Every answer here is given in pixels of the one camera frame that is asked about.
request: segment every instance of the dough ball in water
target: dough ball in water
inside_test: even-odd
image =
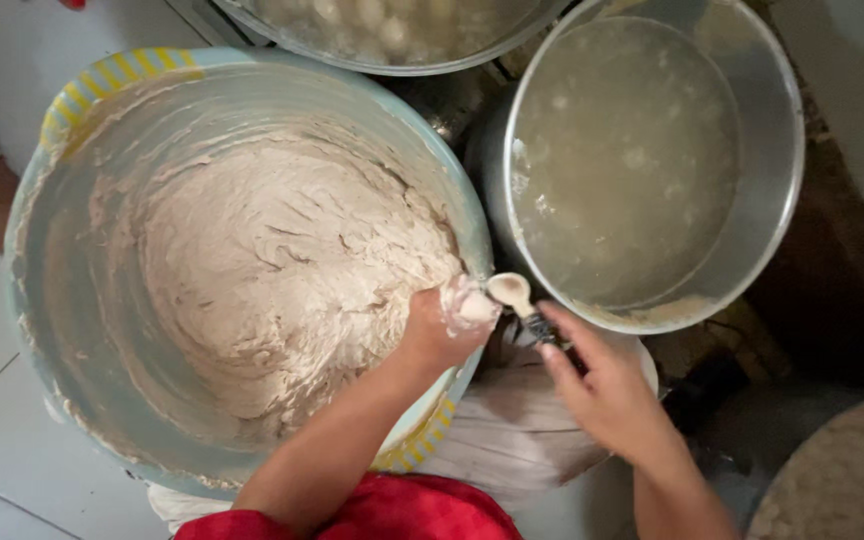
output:
[[[342,9],[339,0],[312,0],[312,5],[319,17],[329,24],[342,24]]]
[[[402,19],[392,17],[379,30],[379,40],[390,52],[402,52],[409,43],[409,27]]]
[[[429,14],[436,20],[452,19],[455,15],[456,0],[428,0]]]
[[[366,30],[376,31],[385,22],[385,2],[383,0],[357,0],[359,20]]]

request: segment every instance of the metal basin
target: metal basin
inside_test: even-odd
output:
[[[549,269],[537,264],[529,251],[513,204],[513,142],[523,97],[530,92],[537,66],[551,44],[594,19],[618,16],[671,27],[714,63],[736,104],[739,177],[717,242],[688,278],[660,296],[600,308],[574,300],[574,291],[553,286],[547,278]],[[709,317],[735,300],[762,272],[792,217],[804,148],[794,74],[774,35],[748,6],[735,0],[588,1],[558,23],[518,88],[474,133],[466,168],[481,179],[492,229],[518,270],[530,273],[549,294],[589,322],[620,333],[648,335],[675,331]]]
[[[525,16],[518,24],[514,25],[504,34],[486,47],[464,57],[450,61],[442,61],[428,64],[410,65],[388,65],[359,61],[343,58],[327,51],[321,50],[306,40],[296,38],[294,35],[284,32],[282,29],[262,20],[256,14],[243,6],[243,3],[235,0],[215,0],[215,3],[223,11],[242,21],[248,28],[255,30],[262,36],[277,43],[278,46],[288,49],[299,55],[313,58],[338,68],[351,69],[362,73],[375,75],[391,75],[397,77],[417,77],[421,75],[437,75],[450,73],[466,68],[472,68],[480,64],[498,58],[505,53],[515,49],[532,38],[543,28],[546,28],[553,20],[562,14],[569,6],[571,0],[534,0],[534,9]]]

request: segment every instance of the red clothing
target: red clothing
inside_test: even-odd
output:
[[[369,472],[315,536],[319,540],[522,540],[512,518],[485,493],[458,480]],[[175,540],[292,540],[255,510],[228,510],[188,521]]]

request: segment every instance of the fingers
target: fingers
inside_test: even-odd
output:
[[[538,353],[545,361],[545,368],[555,382],[555,387],[561,399],[565,401],[565,406],[572,411],[573,415],[579,417],[592,404],[589,388],[582,382],[582,378],[572,367],[565,353],[558,347],[547,343],[540,344]]]
[[[564,338],[575,343],[588,369],[594,369],[596,364],[606,362],[615,354],[595,330],[557,303],[543,300],[538,303],[538,308]]]

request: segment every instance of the batter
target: batter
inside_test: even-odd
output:
[[[315,137],[274,133],[161,180],[139,233],[150,299],[216,406],[261,438],[376,366],[411,294],[461,271],[425,196]]]

